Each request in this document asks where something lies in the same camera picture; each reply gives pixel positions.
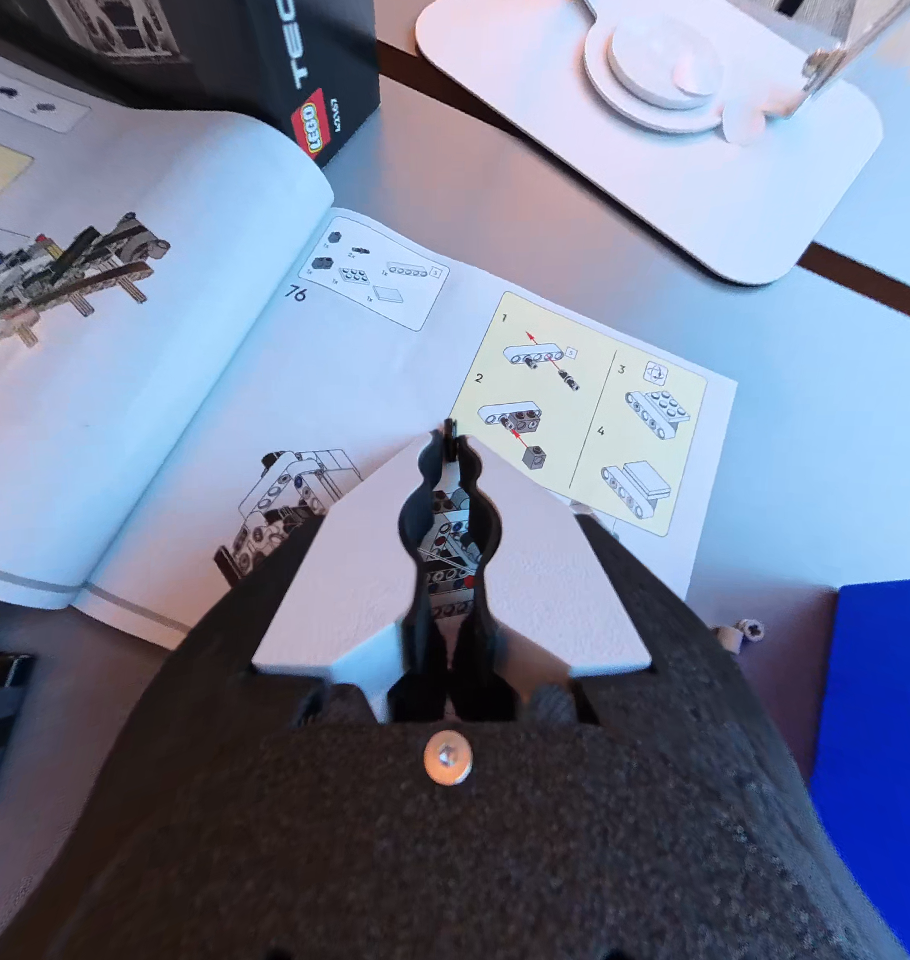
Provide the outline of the blue flat panel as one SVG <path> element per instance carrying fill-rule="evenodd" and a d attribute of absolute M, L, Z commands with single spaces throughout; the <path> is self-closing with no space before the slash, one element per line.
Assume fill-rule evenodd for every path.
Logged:
<path fill-rule="evenodd" d="M 910 581 L 839 591 L 811 794 L 910 954 Z"/>

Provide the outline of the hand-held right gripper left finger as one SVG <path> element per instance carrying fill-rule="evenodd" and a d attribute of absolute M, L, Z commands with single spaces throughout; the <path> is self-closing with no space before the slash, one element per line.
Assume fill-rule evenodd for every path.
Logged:
<path fill-rule="evenodd" d="M 324 517 L 252 657 L 260 673 L 359 688 L 379 722 L 406 671 L 401 623 L 416 598 L 417 561 L 401 534 L 405 503 L 441 472 L 439 431 L 417 436 Z"/>

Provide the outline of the white lego connector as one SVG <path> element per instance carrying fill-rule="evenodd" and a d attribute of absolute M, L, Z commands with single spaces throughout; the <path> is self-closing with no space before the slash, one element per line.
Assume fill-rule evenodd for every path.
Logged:
<path fill-rule="evenodd" d="M 725 651 L 732 656 L 738 656 L 745 642 L 760 642 L 764 639 L 764 624 L 751 618 L 743 618 L 733 626 L 718 626 L 713 633 Z"/>

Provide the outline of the black lego box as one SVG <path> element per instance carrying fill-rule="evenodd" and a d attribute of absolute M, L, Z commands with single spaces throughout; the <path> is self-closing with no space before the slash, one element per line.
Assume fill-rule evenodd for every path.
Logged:
<path fill-rule="evenodd" d="M 379 107 L 374 2 L 0 1 L 0 39 L 128 106 L 252 116 L 319 166 Z"/>

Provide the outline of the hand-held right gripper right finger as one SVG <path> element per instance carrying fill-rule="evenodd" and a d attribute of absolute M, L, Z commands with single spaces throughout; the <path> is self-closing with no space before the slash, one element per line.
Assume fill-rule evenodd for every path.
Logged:
<path fill-rule="evenodd" d="M 581 522 L 606 531 L 477 438 L 457 444 L 481 552 L 449 672 L 461 720 L 509 721 L 545 685 L 566 690 L 573 679 L 651 666 Z"/>

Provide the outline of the lego instruction booklet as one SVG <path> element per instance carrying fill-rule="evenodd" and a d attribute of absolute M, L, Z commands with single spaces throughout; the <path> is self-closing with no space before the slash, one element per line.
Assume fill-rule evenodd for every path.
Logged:
<path fill-rule="evenodd" d="M 0 601 L 173 649 L 453 415 L 678 594 L 734 381 L 333 206 L 269 126 L 0 56 Z"/>

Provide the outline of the white stand base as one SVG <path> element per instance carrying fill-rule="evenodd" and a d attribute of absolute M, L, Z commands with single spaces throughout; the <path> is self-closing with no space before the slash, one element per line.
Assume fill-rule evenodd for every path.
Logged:
<path fill-rule="evenodd" d="M 817 239 L 910 284 L 910 83 L 881 109 L 837 80 L 749 146 L 617 115 L 586 67 L 585 2 L 435 2 L 425 58 L 719 277 L 776 281 Z"/>

